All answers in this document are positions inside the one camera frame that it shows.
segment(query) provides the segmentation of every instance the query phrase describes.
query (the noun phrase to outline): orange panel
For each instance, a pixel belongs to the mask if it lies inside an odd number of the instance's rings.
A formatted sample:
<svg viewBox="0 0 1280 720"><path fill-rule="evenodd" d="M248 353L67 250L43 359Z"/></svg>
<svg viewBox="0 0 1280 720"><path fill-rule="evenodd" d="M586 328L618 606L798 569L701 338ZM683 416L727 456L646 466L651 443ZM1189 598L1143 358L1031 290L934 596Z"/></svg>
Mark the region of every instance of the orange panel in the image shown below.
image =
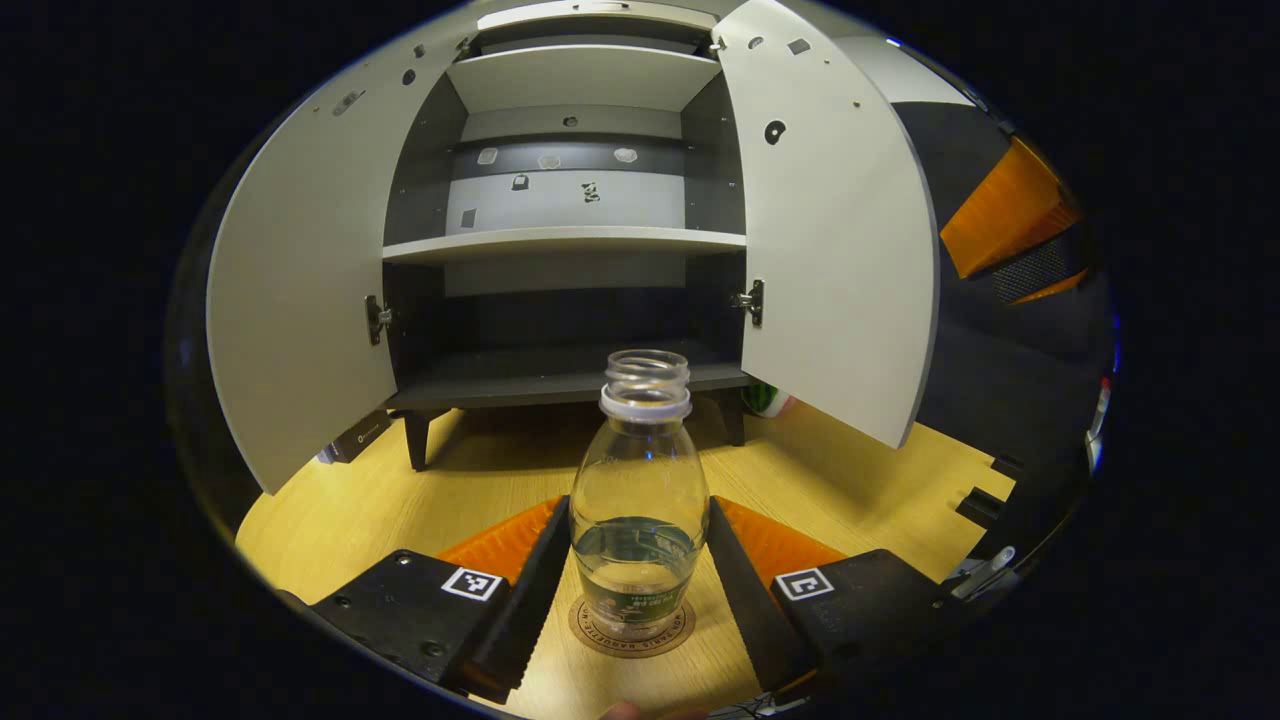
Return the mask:
<svg viewBox="0 0 1280 720"><path fill-rule="evenodd" d="M512 515L488 530L445 550L436 557L471 570L502 575L515 587L520 571L525 568L525 561L534 551L538 536L547 529L547 523L552 519L552 512L556 511L556 503L559 501L559 497L553 497Z"/></svg>
<svg viewBox="0 0 1280 720"><path fill-rule="evenodd" d="M842 552L799 530L792 530L777 520L771 520L718 495L716 502L724 511L730 528L737 536L737 542L746 551L751 568L764 587L773 584L773 578L777 575L817 568L846 557Z"/></svg>
<svg viewBox="0 0 1280 720"><path fill-rule="evenodd" d="M1053 170L1015 137L940 234L956 272L966 278L1050 240L1079 219Z"/></svg>
<svg viewBox="0 0 1280 720"><path fill-rule="evenodd" d="M1036 292L1028 295L1027 297L1020 297L1020 299L1012 301L1010 305L1018 305L1019 302L1027 302L1029 300L1039 300L1041 297L1047 297L1050 295L1053 295L1055 292L1062 292L1064 290L1070 290L1070 288L1080 284L1080 281L1084 279L1084 274L1088 273L1088 272L1089 270L1087 270L1087 269L1085 270L1080 270L1079 273L1075 273L1074 275L1066 278L1065 281L1059 281L1059 282L1056 282L1056 283L1053 283L1053 284L1051 284L1048 287L1037 290Z"/></svg>

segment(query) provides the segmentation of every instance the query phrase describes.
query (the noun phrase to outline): cabinet leg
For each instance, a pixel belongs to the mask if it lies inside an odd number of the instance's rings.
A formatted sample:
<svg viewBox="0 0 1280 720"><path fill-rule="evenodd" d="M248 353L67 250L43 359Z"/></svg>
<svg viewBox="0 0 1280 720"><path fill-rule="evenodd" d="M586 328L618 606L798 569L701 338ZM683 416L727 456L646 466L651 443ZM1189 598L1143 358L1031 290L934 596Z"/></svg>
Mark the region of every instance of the cabinet leg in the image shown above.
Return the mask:
<svg viewBox="0 0 1280 720"><path fill-rule="evenodd" d="M426 470L426 434L431 428L431 420L444 415L448 410L403 410L404 439L408 443L408 464L416 471Z"/></svg>
<svg viewBox="0 0 1280 720"><path fill-rule="evenodd" d="M721 419L724 421L724 432L728 433L728 442L733 447L742 447L746 443L746 429L742 424L742 398L737 388L716 391L716 404L721 409Z"/></svg>

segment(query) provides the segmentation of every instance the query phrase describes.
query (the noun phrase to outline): clear plastic bottle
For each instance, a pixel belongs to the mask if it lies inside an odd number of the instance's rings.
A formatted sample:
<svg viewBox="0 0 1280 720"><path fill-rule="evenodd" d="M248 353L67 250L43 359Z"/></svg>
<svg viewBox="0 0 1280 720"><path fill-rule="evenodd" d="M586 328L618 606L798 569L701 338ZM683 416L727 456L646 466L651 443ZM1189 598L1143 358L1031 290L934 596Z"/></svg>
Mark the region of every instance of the clear plastic bottle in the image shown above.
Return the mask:
<svg viewBox="0 0 1280 720"><path fill-rule="evenodd" d="M660 350L609 355L608 416L573 492L573 557L596 626L618 639L662 634L707 537L709 495L685 430L689 361Z"/></svg>

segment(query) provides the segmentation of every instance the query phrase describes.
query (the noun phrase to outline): coaster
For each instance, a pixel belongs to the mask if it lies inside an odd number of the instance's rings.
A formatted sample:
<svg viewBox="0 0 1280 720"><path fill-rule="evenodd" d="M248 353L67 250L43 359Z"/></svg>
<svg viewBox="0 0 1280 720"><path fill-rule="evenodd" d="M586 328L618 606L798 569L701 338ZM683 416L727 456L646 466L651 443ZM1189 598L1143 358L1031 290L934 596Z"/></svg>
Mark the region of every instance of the coaster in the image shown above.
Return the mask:
<svg viewBox="0 0 1280 720"><path fill-rule="evenodd" d="M604 655L613 657L653 657L676 650L680 643L689 639L694 633L694 609L689 602L681 602L676 611L676 619L664 633L646 641L620 641L602 630L591 623L591 615L585 606L585 597L579 597L570 609L568 625L573 630L573 637L582 641L582 644Z"/></svg>

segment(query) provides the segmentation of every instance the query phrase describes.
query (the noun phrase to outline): open cabinet door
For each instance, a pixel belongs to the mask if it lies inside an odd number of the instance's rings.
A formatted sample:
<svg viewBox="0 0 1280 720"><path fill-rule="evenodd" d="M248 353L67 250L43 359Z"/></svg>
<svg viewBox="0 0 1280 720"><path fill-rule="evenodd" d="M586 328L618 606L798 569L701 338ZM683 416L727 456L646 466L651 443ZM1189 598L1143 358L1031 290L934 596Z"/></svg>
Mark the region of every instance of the open cabinet door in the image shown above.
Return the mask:
<svg viewBox="0 0 1280 720"><path fill-rule="evenodd" d="M479 14L406 33L320 87L227 208L209 270L209 356L227 424L268 493L396 392L365 296L384 302L383 225L401 147Z"/></svg>
<svg viewBox="0 0 1280 720"><path fill-rule="evenodd" d="M891 446L906 442L938 304L937 227L892 106L828 37L773 0L712 31L742 154L742 369Z"/></svg>

